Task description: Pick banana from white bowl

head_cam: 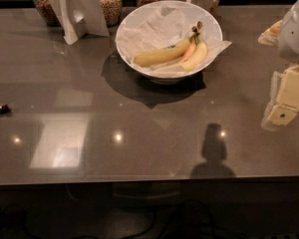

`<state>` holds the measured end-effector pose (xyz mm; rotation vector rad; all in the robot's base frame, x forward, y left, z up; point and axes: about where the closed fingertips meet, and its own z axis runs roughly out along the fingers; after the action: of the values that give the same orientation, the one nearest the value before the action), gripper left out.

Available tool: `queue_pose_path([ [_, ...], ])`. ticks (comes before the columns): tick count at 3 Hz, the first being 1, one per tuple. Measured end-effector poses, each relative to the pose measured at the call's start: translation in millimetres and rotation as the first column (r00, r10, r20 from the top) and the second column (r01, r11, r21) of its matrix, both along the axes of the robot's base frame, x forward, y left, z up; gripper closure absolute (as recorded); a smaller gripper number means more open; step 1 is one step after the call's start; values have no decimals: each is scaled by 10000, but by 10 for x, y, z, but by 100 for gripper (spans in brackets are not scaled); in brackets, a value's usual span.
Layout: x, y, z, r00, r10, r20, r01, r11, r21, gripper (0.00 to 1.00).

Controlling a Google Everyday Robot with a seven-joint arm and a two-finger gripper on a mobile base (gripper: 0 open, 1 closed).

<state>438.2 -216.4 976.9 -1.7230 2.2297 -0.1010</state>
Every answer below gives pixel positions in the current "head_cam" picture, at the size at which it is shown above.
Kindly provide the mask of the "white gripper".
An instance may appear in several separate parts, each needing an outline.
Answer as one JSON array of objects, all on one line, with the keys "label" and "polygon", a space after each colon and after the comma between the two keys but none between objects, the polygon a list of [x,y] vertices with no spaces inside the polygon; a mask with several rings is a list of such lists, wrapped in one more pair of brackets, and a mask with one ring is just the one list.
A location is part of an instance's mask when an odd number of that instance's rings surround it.
[{"label": "white gripper", "polygon": [[[263,33],[258,42],[276,46],[281,58],[299,63],[299,0],[279,20]],[[270,101],[263,114],[261,126],[275,131],[290,124],[299,114],[299,64],[291,65],[283,73],[274,72],[271,78]]]}]

